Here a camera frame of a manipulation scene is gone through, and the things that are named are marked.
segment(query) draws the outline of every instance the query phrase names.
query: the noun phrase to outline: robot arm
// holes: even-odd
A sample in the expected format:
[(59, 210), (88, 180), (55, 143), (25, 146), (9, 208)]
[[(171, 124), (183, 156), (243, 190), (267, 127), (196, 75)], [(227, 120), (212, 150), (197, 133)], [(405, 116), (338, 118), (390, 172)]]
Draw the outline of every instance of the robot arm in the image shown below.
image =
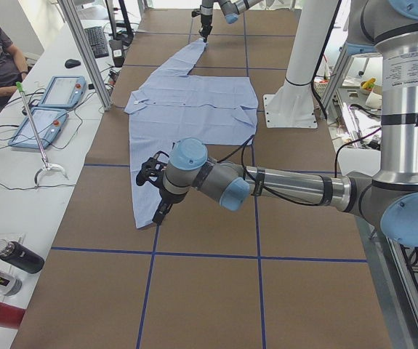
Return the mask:
[(202, 0), (202, 4), (199, 9), (195, 9), (192, 12), (192, 16), (201, 16), (201, 30), (199, 33), (204, 38), (204, 42), (207, 42), (212, 31), (212, 15), (214, 11), (214, 3), (218, 2), (220, 9), (225, 16), (226, 22), (232, 24), (238, 20), (241, 13), (247, 11), (255, 4), (260, 3), (262, 0), (238, 0), (234, 3), (230, 0)]
[(383, 56), (382, 155), (375, 176), (351, 172), (336, 179), (218, 163), (202, 143), (185, 139), (177, 143), (168, 164), (154, 156), (138, 176), (138, 184), (155, 177), (149, 181), (160, 189), (154, 222), (160, 224), (194, 187), (232, 210), (250, 193), (335, 206), (401, 244), (418, 246), (418, 2), (406, 2), (353, 0), (351, 7), (348, 45), (356, 52), (368, 52), (374, 45)]

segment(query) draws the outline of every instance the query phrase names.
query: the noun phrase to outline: blue cloth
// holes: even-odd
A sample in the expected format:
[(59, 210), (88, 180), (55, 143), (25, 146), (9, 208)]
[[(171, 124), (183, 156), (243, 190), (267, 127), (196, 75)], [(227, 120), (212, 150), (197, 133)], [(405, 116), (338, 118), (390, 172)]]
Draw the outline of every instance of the blue cloth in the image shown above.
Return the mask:
[(206, 44), (198, 39), (157, 68), (131, 93), (129, 150), (136, 227), (152, 222), (158, 190), (135, 183), (141, 163), (156, 151), (195, 137), (205, 144), (239, 145), (255, 133), (257, 97), (249, 78), (189, 76)]

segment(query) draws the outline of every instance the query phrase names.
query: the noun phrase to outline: yellow object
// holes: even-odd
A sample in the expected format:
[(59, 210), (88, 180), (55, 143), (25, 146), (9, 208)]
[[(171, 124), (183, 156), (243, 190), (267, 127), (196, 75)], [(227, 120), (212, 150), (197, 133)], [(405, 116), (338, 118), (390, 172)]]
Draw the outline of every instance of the yellow object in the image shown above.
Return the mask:
[(363, 89), (369, 89), (371, 88), (371, 86), (374, 84), (374, 82), (376, 81), (375, 78), (371, 78), (370, 80), (366, 81), (363, 85), (362, 88)]

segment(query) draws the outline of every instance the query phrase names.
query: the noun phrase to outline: computer mouse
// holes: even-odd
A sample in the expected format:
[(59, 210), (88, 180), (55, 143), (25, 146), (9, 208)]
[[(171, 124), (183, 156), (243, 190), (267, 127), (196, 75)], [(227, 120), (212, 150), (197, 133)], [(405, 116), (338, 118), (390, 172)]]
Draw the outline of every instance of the computer mouse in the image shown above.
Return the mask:
[(79, 62), (78, 60), (69, 59), (65, 61), (65, 68), (67, 69), (77, 67), (78, 65), (81, 65), (81, 62)]

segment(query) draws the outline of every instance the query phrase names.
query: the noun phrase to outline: keyboard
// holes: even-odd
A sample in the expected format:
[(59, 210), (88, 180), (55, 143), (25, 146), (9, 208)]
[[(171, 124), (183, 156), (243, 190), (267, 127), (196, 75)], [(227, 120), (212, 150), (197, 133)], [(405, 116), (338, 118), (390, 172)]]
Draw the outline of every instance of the keyboard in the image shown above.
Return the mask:
[(108, 45), (107, 39), (105, 38), (104, 30), (102, 27), (91, 27), (84, 29), (86, 33), (87, 41), (91, 45), (94, 57), (107, 57), (108, 56)]

